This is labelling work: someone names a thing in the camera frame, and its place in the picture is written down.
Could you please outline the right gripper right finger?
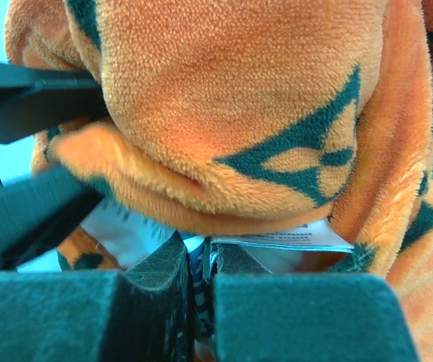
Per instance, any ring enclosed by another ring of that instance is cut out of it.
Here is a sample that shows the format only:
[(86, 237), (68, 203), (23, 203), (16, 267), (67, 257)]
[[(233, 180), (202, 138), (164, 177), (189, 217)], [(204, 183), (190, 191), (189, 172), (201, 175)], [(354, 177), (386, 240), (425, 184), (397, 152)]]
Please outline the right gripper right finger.
[(238, 245), (213, 247), (219, 361), (416, 361), (396, 295), (361, 273), (271, 274)]

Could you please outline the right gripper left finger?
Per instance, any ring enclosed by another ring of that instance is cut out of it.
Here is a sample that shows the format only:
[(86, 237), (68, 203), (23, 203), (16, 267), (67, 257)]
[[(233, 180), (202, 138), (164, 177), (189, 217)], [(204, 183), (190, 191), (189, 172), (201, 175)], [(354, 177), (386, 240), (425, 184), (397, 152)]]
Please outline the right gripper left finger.
[(0, 361), (191, 361), (186, 248), (126, 271), (0, 272)]

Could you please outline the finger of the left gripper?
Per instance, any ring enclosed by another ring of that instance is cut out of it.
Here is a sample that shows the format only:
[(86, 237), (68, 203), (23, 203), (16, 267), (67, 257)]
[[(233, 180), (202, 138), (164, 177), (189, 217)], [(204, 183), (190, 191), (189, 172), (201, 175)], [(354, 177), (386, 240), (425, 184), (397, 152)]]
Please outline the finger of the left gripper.
[(75, 118), (106, 114), (101, 85), (87, 72), (0, 63), (0, 144)]
[(58, 246), (101, 200), (63, 167), (0, 186), (0, 270)]

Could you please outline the orange patterned pillowcase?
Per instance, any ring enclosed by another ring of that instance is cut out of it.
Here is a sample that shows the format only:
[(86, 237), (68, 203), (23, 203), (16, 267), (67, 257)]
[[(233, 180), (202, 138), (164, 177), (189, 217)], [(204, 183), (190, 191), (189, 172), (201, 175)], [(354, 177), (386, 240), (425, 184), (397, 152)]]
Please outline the orange patterned pillowcase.
[(202, 235), (325, 219), (433, 361), (433, 1), (12, 1), (16, 65), (88, 71), (106, 116), (38, 132), (131, 210)]

